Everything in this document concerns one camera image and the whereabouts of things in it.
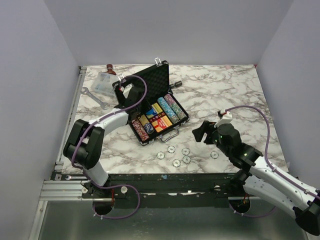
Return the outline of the red playing card deck box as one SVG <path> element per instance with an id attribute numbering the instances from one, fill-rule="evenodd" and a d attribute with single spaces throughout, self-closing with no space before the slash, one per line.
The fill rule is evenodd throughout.
<path id="1" fill-rule="evenodd" d="M 153 121 L 151 124 L 157 133 L 160 133 L 163 130 L 173 125 L 167 116 L 158 118 L 155 121 Z"/>

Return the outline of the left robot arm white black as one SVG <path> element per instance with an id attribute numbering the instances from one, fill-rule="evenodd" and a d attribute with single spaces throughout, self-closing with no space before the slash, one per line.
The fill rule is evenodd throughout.
<path id="1" fill-rule="evenodd" d="M 91 120 L 77 120 L 64 145 L 63 155 L 74 168 L 94 182 L 93 191 L 101 198 L 107 197 L 111 185 L 109 175 L 100 163 L 104 137 L 114 130 L 128 125 L 139 113 L 141 102 L 147 92 L 144 88 L 133 86 L 125 92 L 122 103 L 109 113 Z"/>

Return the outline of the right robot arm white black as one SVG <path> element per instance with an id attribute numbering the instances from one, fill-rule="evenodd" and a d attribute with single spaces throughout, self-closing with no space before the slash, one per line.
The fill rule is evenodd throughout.
<path id="1" fill-rule="evenodd" d="M 230 191 L 241 196 L 245 192 L 282 209 L 295 219 L 307 233 L 320 234 L 320 191 L 273 163 L 251 145 L 241 140 L 238 130 L 230 123 L 216 126 L 205 120 L 192 130 L 196 142 L 215 145 L 239 169 Z"/>

